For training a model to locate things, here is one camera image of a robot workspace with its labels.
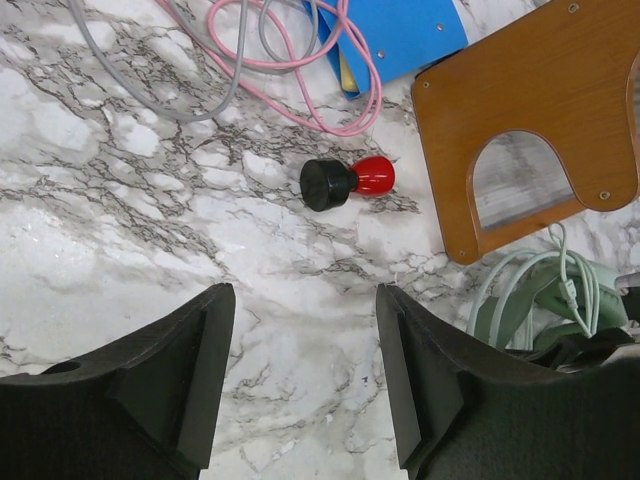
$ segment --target wire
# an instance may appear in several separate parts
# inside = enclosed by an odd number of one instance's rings
[[[324,131],[336,136],[348,137],[358,135],[366,131],[371,125],[373,125],[376,118],[378,117],[380,109],[382,107],[382,82],[373,62],[369,47],[367,46],[366,40],[362,35],[362,32],[347,16],[349,0],[338,0],[337,6],[335,8],[320,0],[304,0],[307,1],[310,5],[312,35],[305,53],[300,58],[295,57],[293,43],[289,35],[287,34],[284,25],[270,10],[270,6],[273,0],[265,0],[264,3],[261,3],[259,0],[219,0],[211,6],[206,18],[207,30],[211,38],[207,38],[201,35],[192,27],[191,22],[182,13],[175,0],[155,1],[162,8],[164,8],[164,10],[169,13],[169,15],[171,15],[176,23],[178,23],[182,27],[182,29],[204,49],[204,51],[213,59],[213,61],[227,75],[231,77],[231,83],[229,84],[229,89],[227,90],[225,97],[221,100],[220,104],[216,108],[207,113],[192,115],[177,112],[175,110],[167,109],[164,106],[159,105],[157,102],[144,95],[137,87],[132,85],[122,75],[122,73],[120,73],[115,68],[115,66],[100,50],[95,40],[91,36],[89,29],[87,28],[86,21],[84,19],[82,10],[77,3],[77,0],[68,0],[68,4],[71,10],[71,14],[78,24],[78,28],[80,29],[82,36],[85,38],[87,44],[89,45],[89,48],[94,53],[98,61],[102,64],[102,66],[107,70],[107,72],[109,72],[114,80],[116,80],[116,82],[118,82],[133,98],[135,98],[145,107],[156,112],[158,115],[186,123],[210,120],[220,114],[229,105],[237,91],[238,86],[241,86],[252,95],[266,102],[272,109],[289,118],[290,120],[313,130]],[[238,2],[240,3],[238,42],[236,46],[236,52],[232,52],[222,43],[222,41],[218,37],[214,26],[214,20],[216,14],[220,11],[220,9],[228,6],[231,3]],[[274,60],[273,62],[261,62],[244,57],[245,37],[247,33],[247,15],[249,7],[258,8],[260,10],[258,19],[259,37],[263,47],[265,48],[269,56]],[[329,39],[327,39],[327,42],[316,53],[312,53],[318,35],[319,8],[322,8],[336,15],[337,21],[335,28],[331,32],[331,36],[329,37]],[[280,56],[278,56],[267,41],[265,33],[265,21],[267,17],[273,22],[282,36],[282,39],[286,45],[287,54],[289,56],[288,60],[282,59]],[[371,91],[365,110],[362,115],[360,115],[360,117],[358,117],[350,124],[341,127],[333,127],[323,121],[322,117],[319,115],[315,106],[313,105],[313,101],[311,100],[311,96],[300,72],[300,67],[308,65],[318,58],[324,56],[336,45],[338,38],[342,33],[347,34],[358,53],[362,56],[365,63],[369,67]],[[294,72],[313,121],[289,112],[287,107],[275,102],[260,90],[243,81],[241,75],[243,70],[245,69],[268,74],[284,74]]]
[[[558,225],[562,231],[562,236],[559,237],[556,235],[552,227],[554,225]],[[548,259],[558,258],[558,270],[560,276],[560,291],[562,293],[563,299],[567,302],[569,309],[571,310],[571,314],[573,316],[572,320],[575,321],[582,330],[584,331],[587,337],[591,337],[595,335],[598,329],[598,317],[600,314],[600,284],[598,283],[598,276],[595,272],[595,269],[591,265],[591,263],[586,260],[582,255],[568,250],[567,248],[567,231],[564,225],[562,224],[553,224],[548,228],[549,236],[551,240],[554,242],[556,246],[556,250],[549,252],[536,253],[533,250],[516,250],[505,258],[502,259],[491,271],[489,275],[485,279],[485,281],[480,286],[478,294],[476,295],[476,299],[471,308],[471,313],[469,315],[469,323],[467,325],[467,332],[471,335],[475,334],[476,323],[478,318],[478,312],[480,310],[480,306],[484,299],[484,296],[495,279],[495,277],[502,271],[502,269],[510,263],[514,258],[527,255],[531,256],[527,261],[525,261],[518,270],[509,278],[507,285],[502,291],[500,298],[498,299],[498,303],[493,312],[493,316],[491,319],[491,326],[489,329],[489,345],[492,347],[496,347],[498,343],[498,334],[500,333],[500,324],[502,322],[502,316],[504,313],[504,308],[509,299],[509,296],[515,289],[518,282],[524,277],[529,270],[531,270],[535,265],[538,265],[540,262],[547,262]],[[567,264],[574,265],[578,269],[580,274],[580,278],[583,284],[583,296],[584,296],[584,308],[585,315],[584,318],[580,314],[578,301],[577,301],[577,293],[575,289],[575,284],[571,278],[569,278],[567,274]],[[533,316],[531,312],[527,315],[526,319],[526,337],[525,343],[528,349],[533,348]]]

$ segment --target yellow object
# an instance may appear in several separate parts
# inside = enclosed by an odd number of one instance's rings
[[[347,60],[344,58],[342,52],[340,53],[340,83],[342,83],[342,89],[345,92],[358,92],[358,84],[356,83],[356,79],[353,77],[353,73],[351,73],[351,68],[349,68],[349,64]]]

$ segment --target red handle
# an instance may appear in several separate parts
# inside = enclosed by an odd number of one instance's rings
[[[360,195],[385,195],[396,181],[393,164],[385,157],[365,158],[351,169],[358,174],[358,186],[354,192]]]

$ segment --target white marble table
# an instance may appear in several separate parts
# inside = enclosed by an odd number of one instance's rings
[[[176,108],[215,104],[223,84],[196,75],[203,55],[153,1],[82,3],[121,70],[153,83]],[[543,2],[457,6],[477,41],[535,3]],[[202,12],[207,2],[188,4]],[[235,18],[223,20],[231,40]],[[306,23],[298,23],[304,37]],[[462,268],[443,252],[411,78],[385,90],[378,123],[355,138],[292,127],[244,93],[215,123],[178,126],[123,94],[65,2],[1,2],[0,27],[0,375],[38,373],[231,282],[231,357],[202,478],[405,478],[375,287],[395,281],[462,325],[492,262]],[[343,99],[326,64],[306,74],[328,117],[360,105]],[[291,79],[256,81],[301,108]],[[324,214],[304,208],[298,174],[306,160],[372,153],[396,162],[393,195],[353,198]],[[526,163],[526,153],[498,145],[494,156]],[[623,271],[640,265],[637,204],[566,225],[571,248]],[[544,233],[520,243],[548,246]]]

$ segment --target pink cable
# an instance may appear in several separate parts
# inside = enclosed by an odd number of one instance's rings
[[[222,44],[222,41],[220,40],[220,38],[215,32],[213,24],[214,24],[215,16],[221,8],[224,8],[230,3],[237,3],[239,1],[240,0],[219,0],[214,5],[211,6],[211,9],[207,14],[207,27],[208,27],[208,31],[209,31],[209,35],[211,36],[211,39],[218,46],[218,48],[220,48],[220,50],[224,52],[225,55],[227,55],[231,59],[236,59],[235,53],[229,50],[225,45]],[[156,0],[156,2],[161,7],[163,7],[167,11],[167,13],[169,13],[169,15],[171,15],[173,19],[176,20],[178,24],[184,27],[184,25],[182,25],[182,21],[180,17],[173,11],[172,6],[167,2],[167,0]],[[258,60],[244,58],[243,63],[247,65],[253,65],[256,67],[269,67],[269,68],[282,68],[282,69],[293,68],[296,78],[298,80],[298,84],[300,86],[300,90],[302,92],[302,96],[304,97],[305,103],[307,104],[307,107],[309,108],[309,112],[311,113],[311,116],[315,120],[315,123],[307,120],[306,118],[290,113],[286,109],[286,107],[277,103],[273,99],[269,98],[263,92],[259,91],[258,89],[253,87],[251,84],[243,80],[240,80],[240,86],[242,86],[245,90],[247,90],[252,95],[263,100],[267,105],[269,105],[271,108],[273,108],[275,111],[277,111],[281,115],[287,117],[290,120],[293,120],[296,123],[299,123],[300,125],[309,127],[313,130],[327,132],[339,137],[352,137],[355,135],[359,135],[360,133],[363,133],[364,131],[366,131],[371,125],[373,125],[373,123],[376,121],[376,118],[380,114],[380,109],[382,107],[382,82],[380,81],[380,75],[378,74],[378,70],[376,69],[376,66],[373,63],[373,59],[371,58],[369,47],[367,46],[367,42],[364,36],[362,35],[362,32],[358,29],[358,27],[355,26],[355,24],[347,16],[347,11],[349,8],[349,0],[338,0],[337,8],[334,8],[331,5],[328,5],[327,3],[322,2],[320,0],[317,1],[317,4],[318,4],[318,7],[324,8],[325,10],[336,15],[337,23],[335,28],[338,29],[340,32],[345,31],[347,33],[347,35],[353,42],[353,45],[356,47],[356,50],[358,51],[360,56],[362,56],[367,66],[369,67],[370,78],[371,78],[371,92],[369,94],[369,101],[367,102],[367,106],[365,108],[364,113],[360,117],[358,117],[358,119],[356,119],[354,122],[342,127],[332,127],[330,125],[327,125],[324,122],[322,117],[318,114],[315,106],[313,105],[313,101],[311,100],[311,96],[309,95],[309,90],[307,89],[304,78],[302,77],[302,73],[300,72],[300,67],[304,65],[308,65],[311,62],[314,62],[318,58],[325,55],[337,43],[338,37],[340,37],[340,34],[335,35],[334,39],[331,42],[328,42],[325,45],[323,45],[322,48],[320,48],[320,50],[318,50],[318,52],[314,53],[313,55],[303,59],[296,59],[295,53],[293,51],[293,43],[291,42],[291,38],[287,34],[287,31],[284,25],[282,24],[282,22],[280,22],[278,17],[276,17],[276,15],[270,10],[267,11],[267,16],[271,19],[271,21],[274,23],[274,25],[282,35],[282,39],[285,42],[285,45],[287,47],[287,52],[291,60],[288,62],[261,62]],[[260,0],[249,0],[249,5],[259,8],[261,7],[261,2]],[[216,62],[216,64],[227,75],[229,75],[230,77],[233,75],[233,69],[226,64],[223,58],[221,58],[219,55],[216,55],[213,51],[211,51],[210,49],[206,48],[206,46],[198,42],[197,38],[193,38],[193,40],[196,41],[207,52],[207,54],[213,59],[213,61]]]

